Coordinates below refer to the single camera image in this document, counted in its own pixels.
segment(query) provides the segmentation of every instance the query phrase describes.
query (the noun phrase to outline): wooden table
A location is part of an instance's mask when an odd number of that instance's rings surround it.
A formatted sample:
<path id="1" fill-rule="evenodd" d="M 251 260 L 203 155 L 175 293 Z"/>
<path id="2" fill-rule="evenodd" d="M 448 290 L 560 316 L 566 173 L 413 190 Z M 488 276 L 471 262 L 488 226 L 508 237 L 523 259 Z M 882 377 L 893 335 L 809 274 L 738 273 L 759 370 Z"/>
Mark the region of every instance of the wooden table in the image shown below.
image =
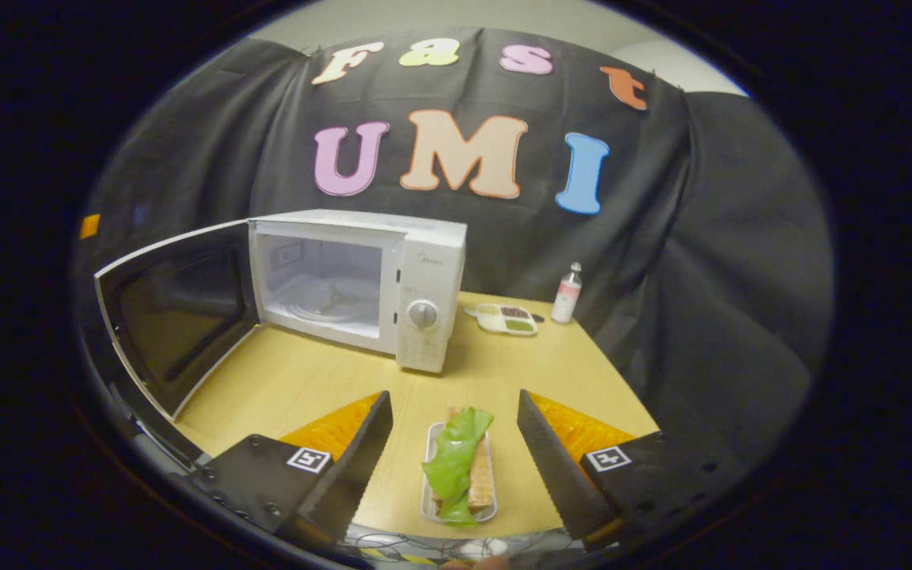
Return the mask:
<path id="1" fill-rule="evenodd" d="M 389 390 L 393 430 L 354 523 L 434 538 L 486 538 L 562 526 L 516 425 L 519 390 L 551 397 L 634 436 L 656 431 L 636 394 L 578 322 L 548 318 L 550 303 L 460 293 L 461 306 L 502 302 L 546 318 L 536 336 L 493 335 L 460 310 L 441 375 L 405 371 L 388 355 L 261 327 L 185 405 L 175 426 L 216 457 L 251 433 L 279 438 L 341 405 Z M 475 528 L 420 515 L 428 426 L 450 405 L 495 414 L 489 429 L 499 511 Z"/>

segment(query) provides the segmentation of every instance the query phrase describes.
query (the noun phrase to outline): green lettuce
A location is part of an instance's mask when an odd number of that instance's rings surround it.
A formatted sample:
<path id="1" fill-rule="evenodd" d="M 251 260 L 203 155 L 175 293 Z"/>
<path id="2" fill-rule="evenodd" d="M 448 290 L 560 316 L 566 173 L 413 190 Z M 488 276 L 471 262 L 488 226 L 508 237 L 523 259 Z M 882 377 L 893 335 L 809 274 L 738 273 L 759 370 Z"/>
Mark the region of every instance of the green lettuce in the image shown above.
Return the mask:
<path id="1" fill-rule="evenodd" d="M 446 423 L 435 440 L 435 458 L 420 463 L 431 490 L 442 498 L 439 519 L 446 524 L 477 526 L 467 506 L 470 466 L 477 454 L 477 444 L 494 419 L 495 416 L 484 410 L 466 408 Z"/>

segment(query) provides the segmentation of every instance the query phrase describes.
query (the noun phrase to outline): white bottle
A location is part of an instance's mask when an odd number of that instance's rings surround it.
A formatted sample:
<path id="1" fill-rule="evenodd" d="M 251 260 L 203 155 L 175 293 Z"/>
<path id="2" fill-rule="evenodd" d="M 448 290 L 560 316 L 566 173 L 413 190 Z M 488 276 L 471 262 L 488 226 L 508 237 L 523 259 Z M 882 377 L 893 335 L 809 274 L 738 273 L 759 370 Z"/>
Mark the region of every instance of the white bottle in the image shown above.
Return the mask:
<path id="1" fill-rule="evenodd" d="M 554 297 L 554 307 L 551 307 L 551 321 L 561 324 L 572 320 L 572 311 L 576 308 L 576 300 L 580 298 L 580 289 L 583 289 L 583 280 L 580 279 L 583 266 L 575 262 L 569 269 L 571 271 L 561 278 L 558 295 Z"/>

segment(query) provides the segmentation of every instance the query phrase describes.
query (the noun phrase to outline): white microwave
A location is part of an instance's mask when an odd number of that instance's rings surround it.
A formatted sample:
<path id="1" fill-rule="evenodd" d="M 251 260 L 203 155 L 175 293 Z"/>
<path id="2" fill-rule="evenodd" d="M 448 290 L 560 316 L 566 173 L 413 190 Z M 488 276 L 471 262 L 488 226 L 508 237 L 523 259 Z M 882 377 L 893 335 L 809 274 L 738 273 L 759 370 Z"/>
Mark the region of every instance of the white microwave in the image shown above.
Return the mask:
<path id="1" fill-rule="evenodd" d="M 168 419 L 268 322 L 441 372 L 466 224 L 336 210 L 177 235 L 94 275 L 126 371 Z"/>

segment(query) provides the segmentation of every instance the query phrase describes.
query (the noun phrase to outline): bread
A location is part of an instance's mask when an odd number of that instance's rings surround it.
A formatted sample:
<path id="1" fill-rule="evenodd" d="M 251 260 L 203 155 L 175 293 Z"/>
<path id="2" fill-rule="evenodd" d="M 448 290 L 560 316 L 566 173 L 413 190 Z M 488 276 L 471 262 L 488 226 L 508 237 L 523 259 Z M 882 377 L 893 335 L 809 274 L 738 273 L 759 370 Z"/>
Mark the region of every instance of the bread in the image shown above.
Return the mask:
<path id="1" fill-rule="evenodd" d="M 449 419 L 462 412 L 462 408 L 449 408 Z M 470 466 L 470 492 L 467 497 L 467 506 L 471 515 L 477 515 L 495 504 L 495 489 L 492 489 L 492 462 L 488 459 L 488 447 L 484 438 L 477 444 L 477 454 L 474 455 Z M 442 509 L 442 497 L 437 493 L 431 494 L 435 502 L 435 514 Z"/>

